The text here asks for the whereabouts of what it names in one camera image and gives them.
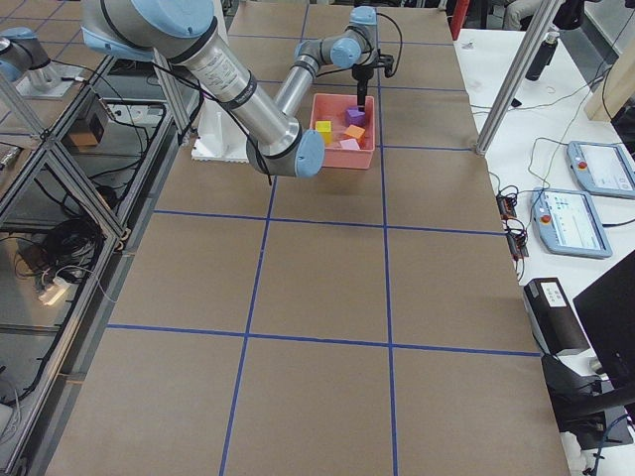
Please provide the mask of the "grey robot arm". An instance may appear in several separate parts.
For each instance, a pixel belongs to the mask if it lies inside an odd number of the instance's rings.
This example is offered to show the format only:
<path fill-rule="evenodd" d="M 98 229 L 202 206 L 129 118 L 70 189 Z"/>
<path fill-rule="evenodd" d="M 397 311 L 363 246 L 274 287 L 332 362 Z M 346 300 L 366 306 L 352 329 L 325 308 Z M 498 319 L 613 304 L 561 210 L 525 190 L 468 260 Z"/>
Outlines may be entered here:
<path fill-rule="evenodd" d="M 26 27 L 1 32 L 1 73 L 27 98 L 62 98 L 72 81 L 64 81 L 36 33 Z"/>
<path fill-rule="evenodd" d="M 324 66 L 351 70 L 359 107 L 375 70 L 395 74 L 399 57 L 378 46 L 379 15 L 371 6 L 357 6 L 342 34 L 299 43 L 275 97 L 220 37 L 210 1 L 86 1 L 81 28 L 85 44 L 105 55 L 150 61 L 161 54 L 169 64 L 186 68 L 202 93 L 242 127 L 254 169 L 267 176 L 310 178 L 322 167 L 325 144 L 295 113 Z"/>

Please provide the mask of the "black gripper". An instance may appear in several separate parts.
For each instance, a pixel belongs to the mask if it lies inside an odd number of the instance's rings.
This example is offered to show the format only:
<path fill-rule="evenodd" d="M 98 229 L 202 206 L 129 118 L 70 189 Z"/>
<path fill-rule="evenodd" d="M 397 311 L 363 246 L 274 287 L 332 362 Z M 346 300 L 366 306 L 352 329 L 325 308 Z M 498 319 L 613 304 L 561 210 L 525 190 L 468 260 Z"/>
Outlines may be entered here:
<path fill-rule="evenodd" d="M 352 67 L 352 77 L 357 81 L 356 105 L 360 112 L 366 110 L 368 81 L 373 77 L 375 70 L 382 70 L 386 78 L 392 77 L 395 74 L 394 56 L 383 54 L 379 49 L 376 49 L 368 59 Z"/>

